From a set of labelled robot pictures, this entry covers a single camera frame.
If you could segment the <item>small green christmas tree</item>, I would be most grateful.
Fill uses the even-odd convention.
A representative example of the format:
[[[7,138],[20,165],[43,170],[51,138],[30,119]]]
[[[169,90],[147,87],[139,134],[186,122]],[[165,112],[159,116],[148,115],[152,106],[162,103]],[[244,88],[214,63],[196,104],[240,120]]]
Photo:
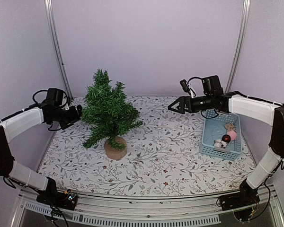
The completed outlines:
[[[93,85],[87,87],[82,121],[89,126],[90,135],[83,147],[89,149],[104,140],[106,156],[121,160],[127,154],[123,136],[141,127],[143,122],[139,119],[140,112],[126,100],[124,84],[118,81],[112,87],[110,83],[108,72],[97,69]]]

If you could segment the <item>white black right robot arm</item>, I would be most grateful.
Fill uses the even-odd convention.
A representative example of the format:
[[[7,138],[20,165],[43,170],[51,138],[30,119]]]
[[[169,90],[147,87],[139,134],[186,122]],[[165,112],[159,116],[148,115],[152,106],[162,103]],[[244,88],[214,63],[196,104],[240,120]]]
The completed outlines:
[[[257,190],[266,184],[277,169],[284,167],[284,103],[267,101],[247,96],[239,91],[224,93],[217,75],[200,79],[204,95],[195,96],[187,80],[180,85],[187,96],[181,96],[168,106],[168,109],[180,114],[214,110],[225,114],[239,114],[271,127],[271,138],[267,152],[255,169],[242,181],[239,192],[219,198],[223,210],[248,206],[259,202]]]

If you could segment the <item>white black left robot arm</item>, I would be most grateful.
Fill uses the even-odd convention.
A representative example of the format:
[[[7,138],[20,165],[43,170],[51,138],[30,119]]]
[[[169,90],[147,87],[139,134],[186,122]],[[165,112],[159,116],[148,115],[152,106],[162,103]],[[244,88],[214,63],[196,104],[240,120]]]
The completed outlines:
[[[70,105],[71,99],[58,88],[45,90],[46,98],[3,119],[0,119],[0,176],[5,180],[31,187],[50,204],[57,205],[61,195],[57,192],[55,180],[45,177],[20,164],[12,156],[10,142],[27,130],[43,123],[52,126],[55,122],[59,130],[65,130],[78,122],[82,116],[82,106]]]

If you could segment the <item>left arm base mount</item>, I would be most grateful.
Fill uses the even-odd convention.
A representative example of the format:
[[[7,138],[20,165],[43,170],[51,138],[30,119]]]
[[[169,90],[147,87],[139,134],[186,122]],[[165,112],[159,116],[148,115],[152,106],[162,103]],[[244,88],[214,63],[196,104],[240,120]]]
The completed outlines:
[[[75,210],[78,201],[76,192],[66,190],[64,192],[46,192],[36,190],[38,193],[36,201],[53,207],[66,210]]]

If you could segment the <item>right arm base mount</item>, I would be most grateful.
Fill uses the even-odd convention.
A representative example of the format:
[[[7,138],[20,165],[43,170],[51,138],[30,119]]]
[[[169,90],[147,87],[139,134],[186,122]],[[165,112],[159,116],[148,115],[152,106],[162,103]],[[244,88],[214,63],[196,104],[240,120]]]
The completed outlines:
[[[260,198],[258,194],[251,197],[241,197],[240,193],[226,194],[220,196],[216,205],[222,211],[232,210],[233,215],[239,222],[248,222],[252,220],[258,209]]]

